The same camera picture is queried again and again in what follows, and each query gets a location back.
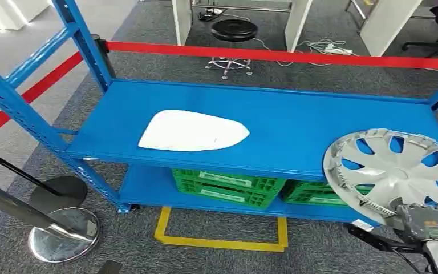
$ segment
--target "white plastic part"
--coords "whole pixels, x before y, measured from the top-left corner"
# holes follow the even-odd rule
[[[220,150],[249,135],[241,123],[184,110],[163,110],[145,129],[139,147],[170,151]]]
[[[402,140],[401,151],[391,149],[394,139]],[[358,141],[372,151],[362,152]],[[434,153],[438,154],[438,142],[429,137],[373,129],[334,142],[323,158],[323,170],[333,190],[350,207],[380,224],[403,229],[395,213],[399,203],[425,204],[429,197],[438,204],[438,163],[423,163]],[[365,184],[374,187],[363,195],[355,187]]]
[[[352,224],[360,229],[367,231],[367,232],[374,230],[373,226],[371,226],[370,224],[368,224],[360,219],[353,221]]]

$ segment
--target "stanchion base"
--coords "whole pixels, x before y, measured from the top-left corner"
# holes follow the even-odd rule
[[[86,183],[73,176],[56,177],[43,184],[63,194],[63,196],[56,196],[41,187],[33,190],[29,205],[45,214],[62,208],[78,207],[88,193]]]
[[[45,229],[34,227],[29,234],[28,245],[33,255],[39,260],[47,263],[71,261],[85,255],[98,242],[100,222],[92,212],[83,208],[64,208],[48,216],[94,239],[93,241],[81,241],[57,237]]]

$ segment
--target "black pole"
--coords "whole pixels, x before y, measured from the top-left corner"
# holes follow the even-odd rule
[[[58,223],[56,220],[53,220],[41,211],[13,197],[2,189],[0,189],[0,210],[57,237],[88,240],[87,235],[82,236],[80,232],[76,232],[73,228]]]
[[[29,180],[30,182],[32,182],[33,184],[35,184],[38,187],[42,187],[44,189],[46,189],[47,191],[49,191],[50,193],[56,195],[56,196],[63,196],[60,192],[52,189],[51,187],[43,184],[40,180],[34,178],[33,176],[29,175],[28,173],[24,172],[24,170],[14,166],[13,164],[9,163],[8,161],[2,159],[0,157],[0,165],[2,165],[3,167],[7,168],[8,170],[16,173],[17,175]]]

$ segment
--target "green plastic crate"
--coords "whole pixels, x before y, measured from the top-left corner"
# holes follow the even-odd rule
[[[212,173],[197,170],[173,169],[173,176],[176,179],[187,178],[200,180],[209,184],[234,188],[244,191],[255,191],[265,194],[278,193],[285,185],[286,179],[257,177],[247,175],[232,175],[224,173]]]
[[[371,186],[357,186],[362,194],[372,190]],[[307,182],[289,180],[281,192],[285,203],[293,204],[328,204],[346,206],[347,204],[324,182]]]
[[[235,188],[228,188],[209,184],[206,180],[201,178],[194,178],[192,176],[182,176],[175,178],[177,188],[179,191],[209,197],[213,199],[244,204],[247,206],[257,208],[267,208],[273,199],[278,195],[278,192],[270,194],[255,192],[253,190],[239,190]]]

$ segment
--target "white table leg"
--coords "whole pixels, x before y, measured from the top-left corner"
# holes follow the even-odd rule
[[[308,11],[313,0],[292,0],[290,17],[285,28],[286,48],[289,52],[296,49],[299,36],[305,25]]]
[[[382,56],[422,0],[379,0],[360,31],[368,52]]]
[[[177,45],[185,45],[190,27],[192,26],[192,10],[190,0],[172,0],[172,9],[174,13],[175,34],[177,36]]]

